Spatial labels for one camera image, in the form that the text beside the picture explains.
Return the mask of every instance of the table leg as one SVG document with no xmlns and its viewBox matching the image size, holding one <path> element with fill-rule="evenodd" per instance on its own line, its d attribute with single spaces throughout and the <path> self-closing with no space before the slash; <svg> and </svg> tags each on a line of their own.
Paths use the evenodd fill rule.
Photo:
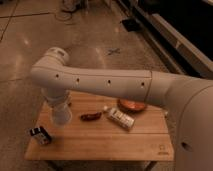
<svg viewBox="0 0 213 171">
<path fill-rule="evenodd" d="M 47 165 L 49 167 L 51 167 L 54 171 L 62 171 L 63 169 L 59 166 L 57 166 L 53 161 L 51 160 L 45 160 L 45 162 L 47 163 Z"/>
<path fill-rule="evenodd" d="M 147 166 L 146 168 L 144 169 L 144 171 L 151 171 L 152 168 L 157 164 L 156 161 L 151 161 Z"/>
</svg>

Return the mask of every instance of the small container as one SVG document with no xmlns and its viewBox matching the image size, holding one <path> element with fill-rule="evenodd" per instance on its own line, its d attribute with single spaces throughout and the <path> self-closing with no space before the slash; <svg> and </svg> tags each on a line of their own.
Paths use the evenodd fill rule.
<svg viewBox="0 0 213 171">
<path fill-rule="evenodd" d="M 33 138 L 35 138 L 40 145 L 47 145 L 47 144 L 50 144 L 52 141 L 51 136 L 47 133 L 47 131 L 42 126 L 31 129 L 30 135 Z"/>
<path fill-rule="evenodd" d="M 125 129 L 130 130 L 132 126 L 134 125 L 134 119 L 127 114 L 122 113 L 117 108 L 109 108 L 107 106 L 104 106 L 104 112 L 107 113 L 107 117 L 116 123 L 118 123 L 120 126 L 122 126 Z"/>
</svg>

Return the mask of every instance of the food item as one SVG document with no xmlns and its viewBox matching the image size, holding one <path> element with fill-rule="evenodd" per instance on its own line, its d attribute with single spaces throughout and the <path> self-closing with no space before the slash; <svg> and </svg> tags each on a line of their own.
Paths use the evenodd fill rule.
<svg viewBox="0 0 213 171">
<path fill-rule="evenodd" d="M 147 107 L 147 104 L 142 102 L 134 102 L 134 101 L 124 100 L 124 99 L 119 99 L 118 107 L 123 112 L 141 112 Z"/>
<path fill-rule="evenodd" d="M 108 114 L 108 118 L 118 123 L 120 126 L 122 126 L 125 129 L 131 129 L 135 120 L 128 116 L 127 114 L 122 113 L 116 108 L 108 108 L 107 106 L 104 106 L 104 112 Z"/>
<path fill-rule="evenodd" d="M 102 112 L 94 113 L 94 114 L 83 114 L 81 115 L 81 120 L 83 121 L 93 121 L 100 119 Z"/>
</svg>

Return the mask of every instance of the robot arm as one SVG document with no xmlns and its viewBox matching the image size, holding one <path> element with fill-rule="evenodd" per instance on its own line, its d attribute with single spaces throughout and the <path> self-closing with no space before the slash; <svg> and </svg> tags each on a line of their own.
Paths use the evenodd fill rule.
<svg viewBox="0 0 213 171">
<path fill-rule="evenodd" d="M 68 64 L 69 56 L 65 51 L 51 48 L 33 66 L 31 77 L 37 84 L 46 87 L 46 91 L 52 90 L 52 95 L 71 89 L 143 101 L 159 107 L 165 106 L 166 93 L 172 84 L 192 79 L 146 70 L 78 69 L 67 67 Z"/>
</svg>

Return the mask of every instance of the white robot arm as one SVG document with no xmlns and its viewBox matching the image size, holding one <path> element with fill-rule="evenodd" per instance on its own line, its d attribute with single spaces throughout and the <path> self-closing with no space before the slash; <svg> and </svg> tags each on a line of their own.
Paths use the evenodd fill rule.
<svg viewBox="0 0 213 171">
<path fill-rule="evenodd" d="M 142 101 L 168 110 L 177 123 L 177 171 L 213 170 L 213 81 L 140 70 L 67 67 L 69 55 L 50 48 L 31 70 L 46 98 L 63 101 L 67 90 Z"/>
</svg>

